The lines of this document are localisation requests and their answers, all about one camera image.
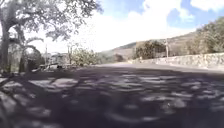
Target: cloud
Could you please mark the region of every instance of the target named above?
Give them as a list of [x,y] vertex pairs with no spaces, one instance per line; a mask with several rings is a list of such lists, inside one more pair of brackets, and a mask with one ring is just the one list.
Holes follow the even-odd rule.
[[167,23],[169,13],[176,9],[183,21],[191,21],[194,16],[181,8],[181,0],[145,0],[143,13],[131,11],[126,19],[96,14],[94,26],[94,49],[112,49],[127,43],[183,35],[195,29],[170,27]]
[[204,11],[217,12],[224,8],[224,0],[191,0],[191,5]]

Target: sky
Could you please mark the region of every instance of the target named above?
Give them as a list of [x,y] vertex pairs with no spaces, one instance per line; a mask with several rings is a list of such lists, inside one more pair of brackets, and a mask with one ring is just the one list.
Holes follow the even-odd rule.
[[[224,16],[224,0],[100,0],[94,13],[71,40],[96,52],[135,41],[183,35]],[[67,52],[67,42],[33,43],[41,52]]]

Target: bush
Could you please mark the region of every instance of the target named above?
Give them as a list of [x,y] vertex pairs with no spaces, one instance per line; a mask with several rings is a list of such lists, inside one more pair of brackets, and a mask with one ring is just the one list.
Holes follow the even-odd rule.
[[158,41],[139,42],[134,51],[133,58],[152,59],[163,56],[166,46]]
[[116,62],[122,62],[122,61],[124,61],[124,58],[123,58],[122,55],[120,55],[120,54],[115,54],[114,56],[115,56],[115,61],[116,61]]

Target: white cloud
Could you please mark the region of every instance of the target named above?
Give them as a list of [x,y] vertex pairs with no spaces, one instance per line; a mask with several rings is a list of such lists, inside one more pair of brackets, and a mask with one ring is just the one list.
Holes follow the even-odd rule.
[[191,0],[191,5],[204,11],[217,12],[224,8],[224,0]]
[[[89,26],[82,28],[80,35],[75,36],[74,40],[81,42],[85,38],[92,49],[102,51],[135,41],[173,37],[194,31],[170,27],[167,23],[167,17],[174,9],[184,21],[194,18],[188,10],[181,7],[181,0],[145,0],[142,6],[143,13],[131,11],[128,17],[122,20],[96,13],[88,21]],[[48,47],[49,51],[64,52],[67,49],[66,43],[64,46],[52,46]]]

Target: tree trunk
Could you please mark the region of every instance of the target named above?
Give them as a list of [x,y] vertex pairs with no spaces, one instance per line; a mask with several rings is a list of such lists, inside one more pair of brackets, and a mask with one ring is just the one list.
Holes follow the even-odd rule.
[[2,46],[1,46],[1,67],[3,72],[9,72],[8,69],[8,49],[9,49],[9,32],[2,27]]

